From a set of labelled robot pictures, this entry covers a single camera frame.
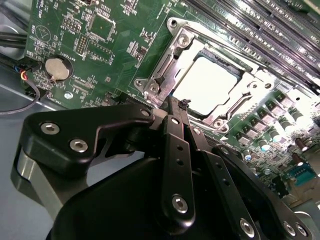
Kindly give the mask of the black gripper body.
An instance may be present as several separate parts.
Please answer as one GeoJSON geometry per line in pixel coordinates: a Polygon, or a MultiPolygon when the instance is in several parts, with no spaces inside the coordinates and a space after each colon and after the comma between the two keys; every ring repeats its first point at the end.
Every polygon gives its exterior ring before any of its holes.
{"type": "MultiPolygon", "coordinates": [[[[52,240],[171,240],[158,224],[162,163],[137,160],[76,194],[59,211],[52,240]]],[[[233,233],[207,184],[204,171],[192,171],[195,222],[178,240],[231,240],[233,233]]]]}

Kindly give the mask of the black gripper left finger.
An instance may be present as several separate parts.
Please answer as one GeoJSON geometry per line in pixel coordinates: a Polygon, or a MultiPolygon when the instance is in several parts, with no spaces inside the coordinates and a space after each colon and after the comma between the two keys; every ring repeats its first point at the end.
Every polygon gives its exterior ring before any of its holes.
{"type": "Polygon", "coordinates": [[[38,112],[22,125],[11,181],[46,208],[54,222],[73,196],[138,160],[162,163],[157,222],[187,230],[195,221],[190,144],[168,97],[160,109],[141,104],[38,112]]]}

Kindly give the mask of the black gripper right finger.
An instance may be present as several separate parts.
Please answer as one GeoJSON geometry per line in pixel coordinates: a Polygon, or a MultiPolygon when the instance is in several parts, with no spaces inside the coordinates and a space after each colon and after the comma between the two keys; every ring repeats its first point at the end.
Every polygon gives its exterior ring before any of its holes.
{"type": "Polygon", "coordinates": [[[245,163],[223,145],[211,147],[206,137],[188,118],[189,100],[177,102],[190,142],[191,152],[200,165],[206,186],[214,189],[214,210],[225,240],[313,240],[315,234],[265,186],[245,163]]]}

